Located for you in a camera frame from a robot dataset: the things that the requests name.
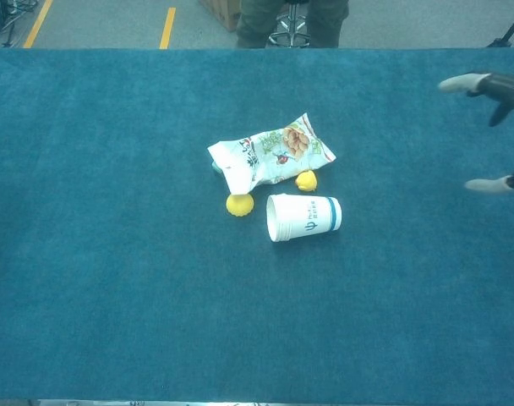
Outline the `chrome stool base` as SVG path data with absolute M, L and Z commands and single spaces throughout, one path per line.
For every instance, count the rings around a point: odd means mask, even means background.
M 269 35 L 269 43 L 277 47 L 306 48 L 310 35 L 306 30 L 306 17 L 299 13 L 309 0 L 285 0 L 287 10 L 276 17 L 276 30 Z

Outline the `teal carpet table cover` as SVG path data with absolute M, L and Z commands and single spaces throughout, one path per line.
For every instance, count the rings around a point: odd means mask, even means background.
M 514 406 L 514 49 L 0 49 L 0 398 Z M 302 114 L 334 233 L 227 214 L 208 147 Z

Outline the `white snack bag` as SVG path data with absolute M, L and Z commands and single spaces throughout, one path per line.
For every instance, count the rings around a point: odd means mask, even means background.
M 246 195 L 262 184 L 277 184 L 336 160 L 306 113 L 279 129 L 218 141 L 208 152 L 232 195 Z

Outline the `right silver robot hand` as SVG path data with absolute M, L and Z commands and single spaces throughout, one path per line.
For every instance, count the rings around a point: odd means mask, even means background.
M 486 96 L 497 103 L 489 118 L 489 126 L 496 127 L 514 112 L 514 75 L 496 72 L 471 71 L 451 76 L 438 84 L 441 92 L 464 92 L 467 97 Z M 514 191 L 514 172 L 500 178 L 474 178 L 468 180 L 466 189 L 486 194 Z

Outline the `metal frame clutter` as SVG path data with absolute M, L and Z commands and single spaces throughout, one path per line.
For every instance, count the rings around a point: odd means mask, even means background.
M 17 23 L 36 11 L 39 0 L 0 0 L 0 47 L 18 47 L 24 36 Z

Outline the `black tripod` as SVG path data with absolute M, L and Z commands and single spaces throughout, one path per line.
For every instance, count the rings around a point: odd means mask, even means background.
M 511 47 L 511 38 L 514 35 L 514 21 L 502 37 L 495 38 L 488 47 Z

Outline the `yellow dome cap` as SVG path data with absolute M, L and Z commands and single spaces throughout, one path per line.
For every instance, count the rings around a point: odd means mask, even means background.
M 254 209 L 252 195 L 229 195 L 226 200 L 227 212 L 235 217 L 247 216 Z

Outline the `short yellow floor tape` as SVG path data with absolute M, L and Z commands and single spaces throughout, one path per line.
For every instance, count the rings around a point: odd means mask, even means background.
M 165 19 L 165 23 L 163 25 L 162 33 L 161 33 L 161 39 L 159 43 L 159 48 L 161 50 L 168 49 L 170 44 L 170 39 L 172 35 L 172 27 L 175 20 L 177 9 L 175 7 L 170 7 L 167 10 L 167 16 Z

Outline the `white paper cup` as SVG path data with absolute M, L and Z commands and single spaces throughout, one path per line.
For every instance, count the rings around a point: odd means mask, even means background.
M 272 242 L 329 233 L 342 224 L 342 208 L 333 197 L 270 195 L 265 209 Z

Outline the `person in olive trousers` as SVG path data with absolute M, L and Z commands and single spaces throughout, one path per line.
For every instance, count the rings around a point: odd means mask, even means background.
M 240 0 L 238 48 L 265 48 L 285 0 Z M 309 0 L 306 27 L 310 48 L 338 48 L 349 0 Z

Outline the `long yellow floor tape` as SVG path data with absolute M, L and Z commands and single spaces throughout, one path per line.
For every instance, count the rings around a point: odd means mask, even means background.
M 24 42 L 23 48 L 29 49 L 32 48 L 36 38 L 41 30 L 41 27 L 48 15 L 48 12 L 52 6 L 53 0 L 43 0 L 43 4 L 41 6 L 41 9 L 35 19 L 34 24 L 32 25 L 29 34 L 26 37 L 26 40 Z

